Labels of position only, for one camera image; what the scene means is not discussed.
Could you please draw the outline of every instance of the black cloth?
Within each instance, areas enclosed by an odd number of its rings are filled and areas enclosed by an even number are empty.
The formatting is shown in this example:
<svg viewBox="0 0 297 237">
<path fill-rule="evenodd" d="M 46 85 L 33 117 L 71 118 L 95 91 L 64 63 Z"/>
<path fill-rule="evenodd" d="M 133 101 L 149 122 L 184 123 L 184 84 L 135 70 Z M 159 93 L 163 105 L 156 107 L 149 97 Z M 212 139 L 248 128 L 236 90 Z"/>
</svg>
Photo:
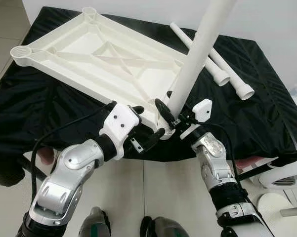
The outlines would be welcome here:
<svg viewBox="0 0 297 237">
<path fill-rule="evenodd" d="M 30 28 L 23 45 L 42 37 L 80 14 L 76 11 L 43 7 Z M 188 49 L 167 25 L 105 15 L 180 52 Z M 193 38 L 195 31 L 184 29 Z M 228 132 L 235 158 L 251 155 L 276 157 L 297 153 L 297 107 L 255 41 L 219 36 L 215 49 L 235 72 L 254 90 L 255 95 L 241 101 L 228 83 L 218 87 L 206 69 L 200 73 L 185 110 L 201 100 L 213 101 L 208 122 L 223 126 Z M 76 89 L 32 67 L 11 64 L 0 82 L 0 173 L 15 164 L 15 157 L 33 148 L 36 140 L 53 128 L 90 114 L 102 104 Z M 63 149 L 98 135 L 107 112 L 74 124 L 45 140 L 45 145 Z M 226 144 L 220 130 L 212 133 Z M 151 134 L 141 126 L 140 141 Z M 130 151 L 126 158 L 175 161 L 194 157 L 178 134 L 160 141 L 144 155 Z"/>
</svg>

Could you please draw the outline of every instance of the white wall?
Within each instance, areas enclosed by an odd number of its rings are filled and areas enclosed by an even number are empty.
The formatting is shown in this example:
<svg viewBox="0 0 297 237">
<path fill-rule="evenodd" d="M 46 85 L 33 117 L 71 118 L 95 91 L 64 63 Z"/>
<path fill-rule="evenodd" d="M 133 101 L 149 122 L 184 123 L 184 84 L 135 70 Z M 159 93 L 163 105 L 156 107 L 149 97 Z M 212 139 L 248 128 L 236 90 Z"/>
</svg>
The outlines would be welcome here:
<svg viewBox="0 0 297 237">
<path fill-rule="evenodd" d="M 33 23 L 42 6 L 81 10 L 196 29 L 209 0 L 23 0 Z M 256 40 L 288 89 L 297 83 L 297 0 L 238 0 L 221 34 Z"/>
</svg>

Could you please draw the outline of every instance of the white plastic tube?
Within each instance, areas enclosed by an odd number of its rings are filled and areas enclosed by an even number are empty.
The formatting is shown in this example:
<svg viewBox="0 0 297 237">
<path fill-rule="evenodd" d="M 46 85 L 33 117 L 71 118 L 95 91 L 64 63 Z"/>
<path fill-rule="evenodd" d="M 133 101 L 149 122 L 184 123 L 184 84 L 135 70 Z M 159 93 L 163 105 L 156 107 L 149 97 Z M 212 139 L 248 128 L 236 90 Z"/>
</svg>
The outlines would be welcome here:
<svg viewBox="0 0 297 237">
<path fill-rule="evenodd" d="M 230 82 L 235 88 L 236 94 L 239 96 L 239 98 L 241 98 L 241 100 L 247 100 L 254 95 L 254 89 L 252 89 L 250 85 L 243 82 L 243 80 L 236 74 L 236 72 L 234 72 L 234 70 L 214 48 L 212 48 L 210 51 L 210 57 L 220 68 L 225 70 L 230 75 Z"/>
<path fill-rule="evenodd" d="M 185 62 L 172 88 L 168 107 L 175 118 L 180 114 L 188 95 L 202 70 L 209 51 L 218 37 L 219 28 L 226 21 L 236 0 L 212 0 L 190 47 Z"/>
<path fill-rule="evenodd" d="M 170 24 L 170 28 L 173 32 L 181 39 L 181 41 L 190 49 L 192 40 L 180 29 L 174 22 Z M 212 75 L 213 80 L 218 86 L 223 86 L 229 82 L 229 74 L 219 68 L 211 58 L 207 57 L 205 67 L 208 72 Z"/>
</svg>

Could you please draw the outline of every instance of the black cable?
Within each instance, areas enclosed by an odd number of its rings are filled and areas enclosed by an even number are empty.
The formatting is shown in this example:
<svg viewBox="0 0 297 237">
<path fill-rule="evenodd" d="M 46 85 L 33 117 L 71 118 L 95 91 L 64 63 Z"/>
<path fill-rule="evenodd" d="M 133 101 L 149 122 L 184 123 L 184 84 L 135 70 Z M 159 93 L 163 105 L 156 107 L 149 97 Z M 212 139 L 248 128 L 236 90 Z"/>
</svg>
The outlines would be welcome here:
<svg viewBox="0 0 297 237">
<path fill-rule="evenodd" d="M 55 132 L 58 132 L 59 130 L 62 130 L 74 123 L 77 123 L 77 122 L 80 122 L 82 120 L 85 120 L 91 116 L 94 116 L 96 115 L 97 113 L 99 113 L 101 110 L 103 110 L 105 107 L 109 107 L 109 105 L 104 105 L 102 106 L 101 108 L 97 109 L 95 112 L 89 114 L 89 115 L 86 115 L 86 116 L 83 116 L 81 118 L 78 118 L 72 122 L 69 122 L 61 127 L 58 127 L 58 128 L 55 128 L 53 129 L 52 131 L 48 132 L 47 134 L 45 134 L 44 136 L 42 136 L 37 142 L 36 144 L 34 145 L 33 147 L 33 151 L 32 151 L 32 156 L 31 156 L 31 179 L 32 179 L 32 202 L 36 196 L 36 193 L 37 193 L 37 187 L 36 187 L 36 171 L 35 171 L 35 161 L 36 161 L 36 153 L 38 151 L 38 149 L 40 148 L 40 145 L 41 143 L 43 142 L 43 140 L 45 138 L 47 138 L 48 136 L 52 135 L 53 133 Z"/>
<path fill-rule="evenodd" d="M 247 202 L 249 202 L 253 207 L 254 207 L 254 210 L 255 212 L 260 216 L 260 218 L 262 219 L 262 221 L 264 222 L 265 226 L 268 228 L 268 230 L 270 231 L 270 233 L 272 233 L 272 231 L 270 230 L 270 228 L 268 227 L 267 223 L 265 222 L 265 220 L 263 219 L 262 217 L 262 214 L 258 211 L 258 209 L 255 207 L 255 205 L 253 204 L 253 202 L 249 199 L 248 197 L 248 193 L 247 191 L 242 187 L 242 184 L 239 180 L 239 177 L 238 177 L 238 172 L 237 172 L 237 168 L 236 168 L 236 163 L 235 163 L 235 157 L 234 157 L 234 151 L 233 151 L 233 147 L 232 147 L 232 141 L 227 133 L 227 131 L 225 130 L 224 127 L 222 127 L 221 125 L 218 125 L 218 124 L 215 124 L 215 123 L 207 123 L 207 122 L 199 122 L 197 121 L 196 119 L 191 119 L 191 122 L 194 123 L 194 124 L 198 124 L 198 125 L 207 125 L 207 126 L 214 126 L 214 127 L 218 127 L 220 128 L 226 138 L 227 138 L 227 142 L 228 142 L 228 148 L 229 148 L 229 152 L 230 152 L 230 156 L 231 156 L 231 159 L 232 159 L 232 164 L 233 164 L 233 170 L 234 170 L 234 175 L 235 175 L 235 180 L 239 186 L 239 188 L 242 190 L 243 194 L 244 194 L 244 197 L 246 199 Z"/>
</svg>

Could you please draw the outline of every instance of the white tiled floor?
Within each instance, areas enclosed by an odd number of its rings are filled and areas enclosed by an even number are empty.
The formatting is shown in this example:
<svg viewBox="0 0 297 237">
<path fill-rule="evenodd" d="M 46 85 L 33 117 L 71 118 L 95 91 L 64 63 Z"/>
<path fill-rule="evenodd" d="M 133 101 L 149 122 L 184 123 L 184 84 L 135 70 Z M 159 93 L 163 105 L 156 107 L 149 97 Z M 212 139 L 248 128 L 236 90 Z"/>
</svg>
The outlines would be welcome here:
<svg viewBox="0 0 297 237">
<path fill-rule="evenodd" d="M 9 51 L 29 28 L 21 0 L 0 2 L 0 79 L 11 63 Z M 51 166 L 38 166 L 49 173 Z M 14 236 L 30 205 L 30 175 L 18 185 L 0 186 L 0 237 Z M 254 203 L 269 190 L 243 181 Z M 297 190 L 290 193 L 297 205 Z M 93 206 L 108 212 L 115 237 L 138 237 L 141 218 L 165 216 L 178 221 L 192 237 L 220 236 L 211 197 L 201 181 L 196 159 L 159 163 L 140 160 L 110 161 L 85 183 L 84 194 L 65 237 L 76 237 Z M 2 226 L 2 220 L 9 225 Z"/>
</svg>

